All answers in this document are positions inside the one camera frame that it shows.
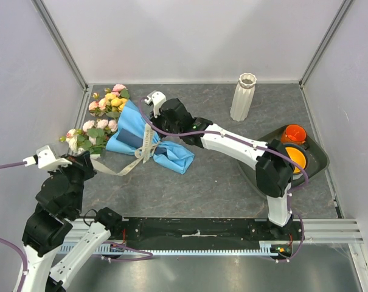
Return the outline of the artificial flower bouquet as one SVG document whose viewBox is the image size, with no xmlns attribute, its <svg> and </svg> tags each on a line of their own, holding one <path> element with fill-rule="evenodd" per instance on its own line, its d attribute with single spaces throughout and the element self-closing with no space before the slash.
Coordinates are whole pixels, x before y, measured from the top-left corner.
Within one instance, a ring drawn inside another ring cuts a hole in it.
<svg viewBox="0 0 368 292">
<path fill-rule="evenodd" d="M 88 105 L 91 119 L 78 128 L 70 129 L 60 138 L 67 143 L 72 154 L 80 155 L 85 151 L 99 155 L 106 148 L 109 139 L 117 132 L 119 117 L 130 99 L 130 93 L 123 84 L 92 93 L 92 102 Z"/>
</svg>

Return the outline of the blue wrapping paper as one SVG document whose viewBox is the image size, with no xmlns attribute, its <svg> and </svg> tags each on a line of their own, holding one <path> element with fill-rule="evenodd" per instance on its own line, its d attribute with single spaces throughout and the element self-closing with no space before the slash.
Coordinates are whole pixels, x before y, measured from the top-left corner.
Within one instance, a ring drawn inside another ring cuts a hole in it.
<svg viewBox="0 0 368 292">
<path fill-rule="evenodd" d="M 142 146 L 146 124 L 138 107 L 129 101 L 119 117 L 118 130 L 109 139 L 106 149 L 135 157 L 134 152 Z M 183 174 L 194 160 L 194 154 L 191 151 L 174 142 L 162 141 L 155 130 L 153 142 L 160 142 L 160 144 L 154 155 L 150 156 L 150 160 L 167 169 Z"/>
</svg>

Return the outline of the cream ribbon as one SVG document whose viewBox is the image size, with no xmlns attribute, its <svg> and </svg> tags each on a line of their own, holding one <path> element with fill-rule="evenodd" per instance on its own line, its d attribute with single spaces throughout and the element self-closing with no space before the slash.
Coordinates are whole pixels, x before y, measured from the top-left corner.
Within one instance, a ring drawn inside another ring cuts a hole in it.
<svg viewBox="0 0 368 292">
<path fill-rule="evenodd" d="M 144 136 L 142 139 L 142 146 L 136 149 L 136 151 L 134 152 L 136 160 L 128 164 L 118 173 L 115 173 L 113 170 L 109 169 L 107 166 L 105 166 L 104 164 L 102 164 L 101 162 L 95 159 L 92 160 L 92 165 L 95 168 L 95 170 L 98 172 L 102 172 L 102 173 L 105 173 L 108 175 L 114 175 L 114 176 L 125 176 L 129 174 L 129 172 L 131 172 L 132 169 L 134 169 L 135 166 L 137 166 L 140 162 L 144 164 L 150 160 L 150 156 L 154 155 L 160 142 L 154 143 L 153 137 L 154 137 L 154 130 L 151 128 L 151 126 L 146 124 L 144 127 Z"/>
</svg>

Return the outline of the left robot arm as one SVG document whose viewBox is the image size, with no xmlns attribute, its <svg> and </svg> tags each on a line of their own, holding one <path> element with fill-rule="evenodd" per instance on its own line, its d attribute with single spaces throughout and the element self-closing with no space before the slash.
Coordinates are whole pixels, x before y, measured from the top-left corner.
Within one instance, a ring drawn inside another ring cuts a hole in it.
<svg viewBox="0 0 368 292">
<path fill-rule="evenodd" d="M 63 260 L 52 262 L 82 210 L 85 181 L 96 174 L 88 151 L 56 157 L 50 147 L 25 159 L 35 163 L 49 177 L 36 195 L 37 206 L 23 232 L 25 258 L 15 291 L 66 291 L 81 267 L 108 239 L 122 234 L 122 216 L 108 207 L 97 211 L 84 236 Z"/>
</svg>

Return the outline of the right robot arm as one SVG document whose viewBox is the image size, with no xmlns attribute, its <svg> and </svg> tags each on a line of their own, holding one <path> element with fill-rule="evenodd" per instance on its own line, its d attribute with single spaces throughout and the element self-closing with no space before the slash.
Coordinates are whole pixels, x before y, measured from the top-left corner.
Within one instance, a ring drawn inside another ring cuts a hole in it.
<svg viewBox="0 0 368 292">
<path fill-rule="evenodd" d="M 268 234 L 282 239 L 290 231 L 290 191 L 294 166 L 285 146 L 277 139 L 255 141 L 231 133 L 212 121 L 193 117 L 179 99 L 166 99 L 160 92 L 146 98 L 152 107 L 149 118 L 160 137 L 178 137 L 187 145 L 230 156 L 254 171 L 257 188 L 268 202 Z"/>
</svg>

